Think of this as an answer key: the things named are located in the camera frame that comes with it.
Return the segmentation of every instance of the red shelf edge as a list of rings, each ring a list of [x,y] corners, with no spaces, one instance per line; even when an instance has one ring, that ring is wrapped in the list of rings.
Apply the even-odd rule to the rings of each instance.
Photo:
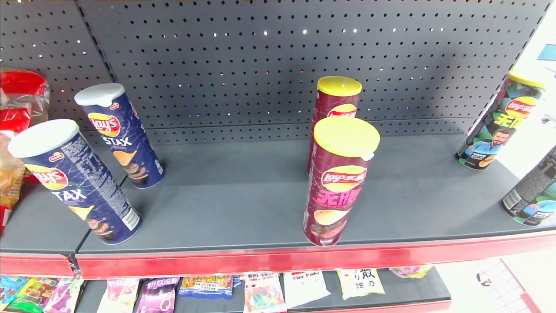
[[[213,275],[250,271],[384,268],[479,260],[541,250],[556,243],[556,231],[511,236],[335,247],[223,251],[77,254],[88,280],[114,277]]]
[[[73,270],[63,255],[0,253],[0,274],[72,277]]]

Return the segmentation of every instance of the gray metal shelf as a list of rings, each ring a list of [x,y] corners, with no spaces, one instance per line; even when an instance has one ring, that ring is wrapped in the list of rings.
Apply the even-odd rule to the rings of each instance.
[[[323,299],[309,302],[306,305],[295,307],[289,312],[346,310],[363,307],[381,307],[411,304],[415,302],[449,301],[450,292],[444,285],[438,271],[433,268],[419,280],[403,279],[395,276],[390,271],[379,270],[380,280],[386,294],[371,294],[365,297],[343,300],[341,297],[340,281],[336,272],[324,272],[327,289],[332,293]],[[83,293],[82,300],[77,306],[76,313],[96,313],[98,304],[104,290],[106,281],[89,281]],[[244,289],[243,286],[234,289],[232,300],[224,299],[195,299],[190,297],[176,297],[174,313],[221,313],[243,312]]]
[[[114,178],[122,182],[126,176],[107,148],[95,152],[110,168]],[[24,184],[20,200],[0,239],[3,253],[76,252],[89,228],[40,184]]]
[[[463,140],[383,138],[339,245],[556,229],[556,221],[529,228],[509,219],[498,200],[517,178],[498,162],[485,172],[458,164],[453,152]],[[146,190],[123,184],[143,215],[142,229],[115,246],[88,236],[79,253],[311,246],[301,230],[307,146],[305,140],[157,146],[164,180]]]

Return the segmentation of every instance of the colorful candy wrapper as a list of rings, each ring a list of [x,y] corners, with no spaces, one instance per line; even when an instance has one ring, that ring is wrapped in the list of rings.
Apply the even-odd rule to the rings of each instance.
[[[179,277],[155,278],[146,281],[141,291],[141,300],[136,313],[173,313],[176,301],[176,286]]]
[[[27,277],[0,276],[0,311],[16,298],[28,281]]]
[[[245,279],[241,280],[239,275],[234,275],[234,280],[232,281],[232,287],[233,288],[241,287],[242,281],[245,281]]]
[[[57,284],[58,278],[31,278],[8,310],[14,308],[29,313],[42,313]]]
[[[423,278],[434,265],[391,267],[390,271],[401,278]]]
[[[330,295],[320,271],[284,273],[284,293],[288,309]]]
[[[97,313],[133,313],[139,278],[107,280],[106,285]]]
[[[232,299],[232,276],[186,276],[178,295],[200,299]]]
[[[244,313],[286,313],[277,273],[245,275]]]
[[[375,268],[336,271],[342,286],[342,299],[363,297],[368,294],[385,294]]]
[[[82,278],[62,278],[48,300],[44,313],[73,313],[83,285]]]

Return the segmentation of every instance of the purple chip can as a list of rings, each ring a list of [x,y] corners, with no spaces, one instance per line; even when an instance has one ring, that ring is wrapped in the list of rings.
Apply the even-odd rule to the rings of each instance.
[[[137,188],[158,184],[162,168],[137,112],[121,84],[101,84],[75,95],[89,121]]]
[[[73,120],[30,127],[8,151],[105,243],[124,242],[139,230],[141,218]]]

